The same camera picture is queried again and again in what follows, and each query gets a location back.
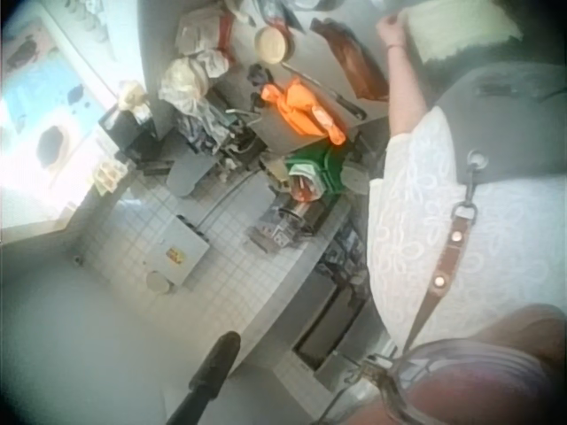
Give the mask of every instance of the person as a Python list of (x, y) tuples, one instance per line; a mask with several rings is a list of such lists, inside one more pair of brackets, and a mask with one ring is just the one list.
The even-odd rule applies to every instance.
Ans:
[[(377, 30), (392, 138), (384, 179), (371, 183), (369, 272), (401, 348), (466, 188), (455, 179), (447, 117), (437, 106), (428, 111), (408, 58), (403, 18), (384, 18)], [(337, 423), (564, 423), (566, 183), (556, 175), (477, 187), (478, 218), (455, 280), (395, 360), (396, 390), (381, 388), (381, 400)], [(417, 372), (408, 379), (410, 365)]]

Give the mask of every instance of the woman's hand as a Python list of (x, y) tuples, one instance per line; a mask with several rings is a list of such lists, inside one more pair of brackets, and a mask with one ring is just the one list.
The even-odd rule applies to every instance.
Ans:
[(386, 49), (392, 46), (406, 48), (406, 30), (404, 28), (406, 14), (389, 15), (378, 21), (378, 35), (384, 42)]

